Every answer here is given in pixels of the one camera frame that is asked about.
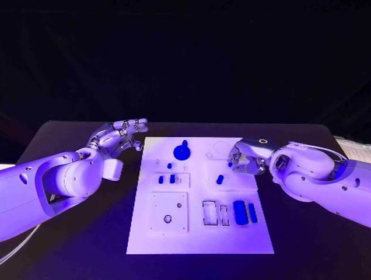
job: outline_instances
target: white board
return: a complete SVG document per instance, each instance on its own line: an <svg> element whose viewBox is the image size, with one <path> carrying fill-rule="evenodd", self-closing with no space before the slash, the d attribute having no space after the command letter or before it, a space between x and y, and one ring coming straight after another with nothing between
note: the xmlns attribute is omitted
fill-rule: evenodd
<svg viewBox="0 0 371 280"><path fill-rule="evenodd" d="M256 177L234 173L227 164L227 155L240 139L146 137L127 254L274 253ZM173 150L183 140L191 157L181 161ZM169 182L172 174L175 183ZM224 175L222 184L217 184L218 175ZM245 202L247 210L248 204L254 204L257 223L251 223L250 213L248 224L235 223L237 200ZM218 222L205 225L205 215L211 220L217 217Z"/></svg>

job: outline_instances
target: black curtain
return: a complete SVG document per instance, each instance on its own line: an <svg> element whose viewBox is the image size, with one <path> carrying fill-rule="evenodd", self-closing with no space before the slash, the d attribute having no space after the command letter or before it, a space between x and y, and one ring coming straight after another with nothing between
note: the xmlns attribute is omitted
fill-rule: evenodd
<svg viewBox="0 0 371 280"><path fill-rule="evenodd" d="M152 2L0 4L0 119L30 137L48 120L147 117L371 140L371 5Z"/></svg>

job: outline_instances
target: table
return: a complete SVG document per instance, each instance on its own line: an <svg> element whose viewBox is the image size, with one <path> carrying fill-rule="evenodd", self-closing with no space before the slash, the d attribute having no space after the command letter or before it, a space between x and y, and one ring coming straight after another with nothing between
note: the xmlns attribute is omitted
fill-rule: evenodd
<svg viewBox="0 0 371 280"><path fill-rule="evenodd" d="M75 151L103 122L43 124L19 163ZM322 125L150 123L152 137L264 135L342 149ZM316 203L295 200L257 176L274 255L126 255L142 153L126 150L118 182L42 224L20 252L0 266L0 279L371 279L371 229ZM0 257L26 233L0 243Z"/></svg>

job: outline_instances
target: white robotic arm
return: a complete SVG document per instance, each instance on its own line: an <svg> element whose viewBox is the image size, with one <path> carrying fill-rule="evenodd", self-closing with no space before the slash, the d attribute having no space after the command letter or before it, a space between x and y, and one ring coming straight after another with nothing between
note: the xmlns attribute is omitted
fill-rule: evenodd
<svg viewBox="0 0 371 280"><path fill-rule="evenodd" d="M0 242L78 205L97 191L103 178L118 181L129 147L142 150L136 132L147 119L107 123L85 148L0 170Z"/></svg>
<svg viewBox="0 0 371 280"><path fill-rule="evenodd" d="M325 152L333 153L333 160ZM245 156L247 165L238 165ZM329 149L290 142L280 147L261 137L243 138L230 153L232 171L254 175L269 168L273 182L297 200L371 228L371 163L346 159Z"/></svg>

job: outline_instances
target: circular hole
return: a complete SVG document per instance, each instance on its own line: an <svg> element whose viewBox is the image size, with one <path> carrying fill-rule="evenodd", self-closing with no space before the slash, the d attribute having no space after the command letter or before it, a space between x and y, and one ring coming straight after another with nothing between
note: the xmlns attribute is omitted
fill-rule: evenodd
<svg viewBox="0 0 371 280"><path fill-rule="evenodd" d="M359 178L355 179L355 188L359 186Z"/></svg>
<svg viewBox="0 0 371 280"><path fill-rule="evenodd" d="M165 222L166 222L166 223L170 223L170 221L172 221L172 216L170 216L170 215L166 215L166 216L165 216Z"/></svg>

